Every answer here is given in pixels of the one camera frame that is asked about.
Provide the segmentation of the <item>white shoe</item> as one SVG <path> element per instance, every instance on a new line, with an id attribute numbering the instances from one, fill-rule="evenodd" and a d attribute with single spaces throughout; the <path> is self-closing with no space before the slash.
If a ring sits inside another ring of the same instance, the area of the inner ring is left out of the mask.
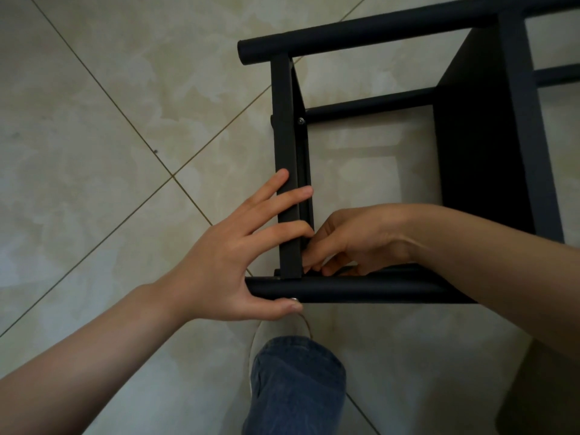
<path id="1" fill-rule="evenodd" d="M 284 336 L 302 336 L 312 338 L 310 326 L 303 314 L 289 314 L 276 321 L 261 321 L 257 326 L 250 345 L 250 356 L 248 360 L 250 396 L 253 396 L 252 370 L 255 358 L 266 343 L 276 337 Z"/>

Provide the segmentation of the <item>black metal rack frame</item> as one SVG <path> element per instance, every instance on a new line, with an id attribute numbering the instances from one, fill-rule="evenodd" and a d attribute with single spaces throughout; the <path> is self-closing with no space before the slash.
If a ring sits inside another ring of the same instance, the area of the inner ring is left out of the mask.
<path id="1" fill-rule="evenodd" d="M 525 19 L 580 0 L 457 0 L 252 39 L 243 65 L 270 63 L 281 192 L 311 184 L 308 127 L 432 105 L 443 205 L 564 241 L 538 87 L 580 82 L 580 64 L 535 70 Z M 435 87 L 306 108 L 294 57 L 471 29 Z M 303 117 L 304 125 L 297 119 Z"/>

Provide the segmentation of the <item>person's right hand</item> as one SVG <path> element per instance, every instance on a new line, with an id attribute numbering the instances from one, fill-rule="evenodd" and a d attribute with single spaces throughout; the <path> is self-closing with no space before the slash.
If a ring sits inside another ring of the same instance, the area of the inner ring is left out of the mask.
<path id="1" fill-rule="evenodd" d="M 380 204 L 333 212 L 302 252 L 303 271 L 321 273 L 338 253 L 356 256 L 360 276 L 387 267 L 415 264 L 416 242 L 409 228 L 419 204 Z"/>

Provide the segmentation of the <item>person's left forearm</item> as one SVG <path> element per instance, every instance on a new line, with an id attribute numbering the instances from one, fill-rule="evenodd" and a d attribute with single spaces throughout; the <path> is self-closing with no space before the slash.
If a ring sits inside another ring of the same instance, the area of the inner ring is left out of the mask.
<path id="1" fill-rule="evenodd" d="M 0 379 L 0 435 L 82 435 L 183 323 L 173 290 L 138 286 Z"/>

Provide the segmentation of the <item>person's left hand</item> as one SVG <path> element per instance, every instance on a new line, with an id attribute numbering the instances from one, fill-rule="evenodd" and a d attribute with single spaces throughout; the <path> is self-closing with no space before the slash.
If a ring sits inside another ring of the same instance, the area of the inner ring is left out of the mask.
<path id="1" fill-rule="evenodd" d="M 244 233 L 240 226 L 245 211 L 280 195 L 277 192 L 288 179 L 286 169 L 275 173 L 232 214 L 208 228 L 172 270 L 151 284 L 151 308 L 164 322 L 179 328 L 195 319 L 245 320 L 249 292 L 245 274 L 250 263 L 287 241 L 314 235 L 307 222 L 300 220 L 262 226 L 253 233 Z"/>

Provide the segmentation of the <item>person's right forearm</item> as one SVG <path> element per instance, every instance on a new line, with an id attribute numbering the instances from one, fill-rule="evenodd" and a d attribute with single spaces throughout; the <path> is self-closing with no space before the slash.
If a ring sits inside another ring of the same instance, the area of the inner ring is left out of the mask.
<path id="1" fill-rule="evenodd" d="M 580 249 L 435 205 L 410 205 L 417 263 L 580 361 Z"/>

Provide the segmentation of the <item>blue jeans leg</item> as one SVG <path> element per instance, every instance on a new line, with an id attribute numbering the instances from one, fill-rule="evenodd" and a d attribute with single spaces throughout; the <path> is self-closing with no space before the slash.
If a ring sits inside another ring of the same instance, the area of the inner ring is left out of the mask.
<path id="1" fill-rule="evenodd" d="M 253 359 L 242 435 L 337 435 L 346 370 L 306 336 L 270 339 Z"/>

